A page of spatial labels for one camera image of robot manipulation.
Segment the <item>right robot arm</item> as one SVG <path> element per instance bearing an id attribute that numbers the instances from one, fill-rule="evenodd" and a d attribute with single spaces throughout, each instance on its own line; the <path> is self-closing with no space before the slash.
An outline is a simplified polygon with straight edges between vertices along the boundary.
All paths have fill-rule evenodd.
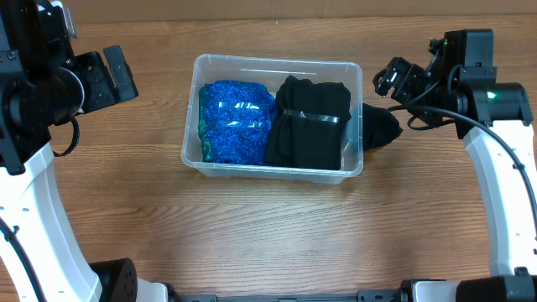
<path id="1" fill-rule="evenodd" d="M 361 301 L 533 301 L 536 298 L 536 163 L 533 115 L 519 83 L 500 83 L 493 31 L 463 29 L 430 41 L 422 68 L 393 58 L 373 78 L 425 129 L 454 123 L 476 170 L 487 215 L 490 274 L 482 279 L 409 279 L 362 290 Z"/>

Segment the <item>blue sequin fabric bundle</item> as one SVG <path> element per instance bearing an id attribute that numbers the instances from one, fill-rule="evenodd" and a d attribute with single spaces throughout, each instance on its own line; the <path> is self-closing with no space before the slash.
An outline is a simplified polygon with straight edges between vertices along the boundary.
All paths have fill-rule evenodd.
<path id="1" fill-rule="evenodd" d="M 215 164 L 263 165 L 275 99 L 266 86 L 215 81 L 199 91 L 198 136 L 202 160 Z"/>

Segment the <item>black garment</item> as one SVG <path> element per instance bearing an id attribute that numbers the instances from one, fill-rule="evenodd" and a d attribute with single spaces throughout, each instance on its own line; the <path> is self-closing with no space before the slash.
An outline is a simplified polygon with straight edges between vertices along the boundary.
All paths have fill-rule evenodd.
<path id="1" fill-rule="evenodd" d="M 288 76 L 276 93 L 276 119 L 268 136 L 267 164 L 341 168 L 341 140 L 351 119 L 351 92 L 341 82 L 313 83 Z"/>
<path id="2" fill-rule="evenodd" d="M 397 139 L 403 129 L 387 109 L 362 105 L 363 150 L 382 148 Z"/>

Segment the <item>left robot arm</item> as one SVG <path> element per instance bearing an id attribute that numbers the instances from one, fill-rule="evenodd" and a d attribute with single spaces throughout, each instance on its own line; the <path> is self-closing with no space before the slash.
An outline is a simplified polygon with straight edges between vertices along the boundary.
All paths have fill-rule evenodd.
<path id="1" fill-rule="evenodd" d="M 122 49 L 76 55 L 60 1 L 1 4 L 1 259 L 22 301 L 172 301 L 129 258 L 90 263 L 56 183 L 50 128 L 137 97 Z"/>

